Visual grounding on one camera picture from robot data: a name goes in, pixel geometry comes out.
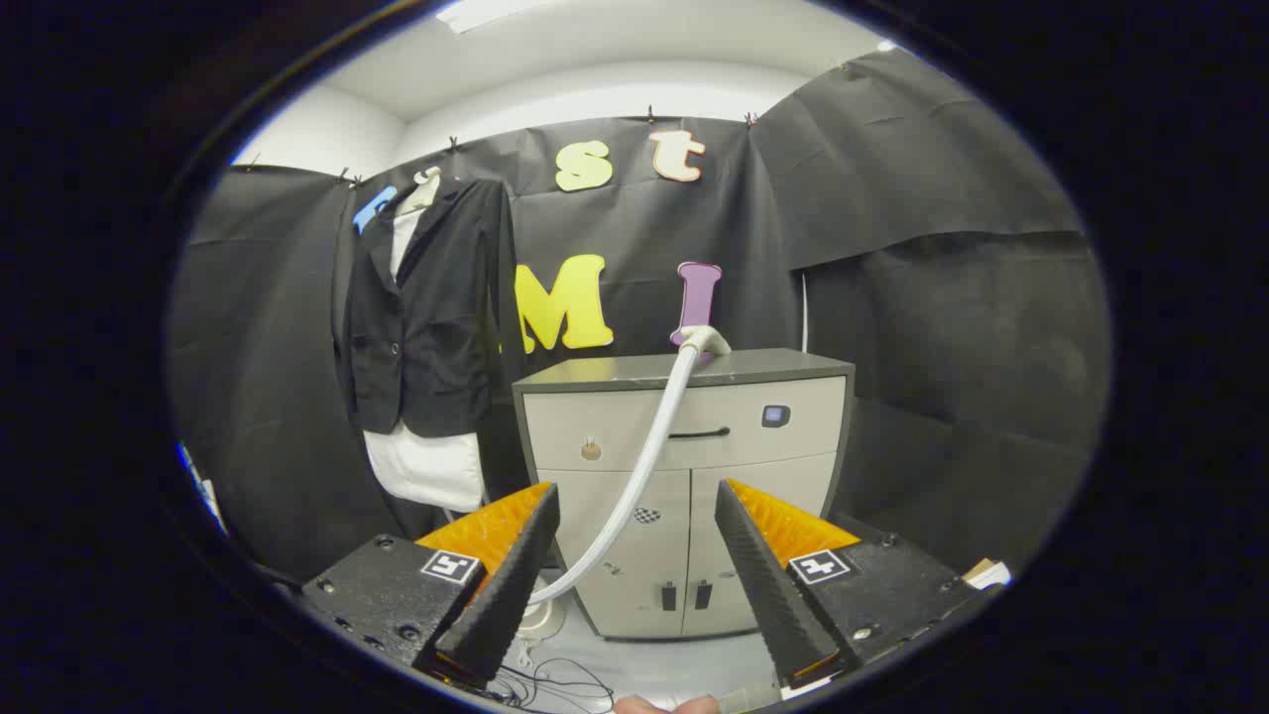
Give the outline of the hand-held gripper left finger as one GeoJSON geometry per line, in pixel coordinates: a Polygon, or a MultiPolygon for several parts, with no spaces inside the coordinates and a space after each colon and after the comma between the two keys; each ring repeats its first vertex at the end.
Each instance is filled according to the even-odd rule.
{"type": "Polygon", "coordinates": [[[367,651],[476,690],[503,668],[558,525],[556,484],[530,484],[419,539],[372,536],[302,597],[367,651]]]}

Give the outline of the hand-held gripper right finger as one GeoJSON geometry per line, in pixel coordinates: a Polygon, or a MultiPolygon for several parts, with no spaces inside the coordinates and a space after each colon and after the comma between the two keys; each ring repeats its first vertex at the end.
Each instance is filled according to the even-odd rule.
{"type": "Polygon", "coordinates": [[[780,684],[851,673],[978,607],[978,588],[911,539],[838,526],[722,479],[714,521],[780,684]]]}

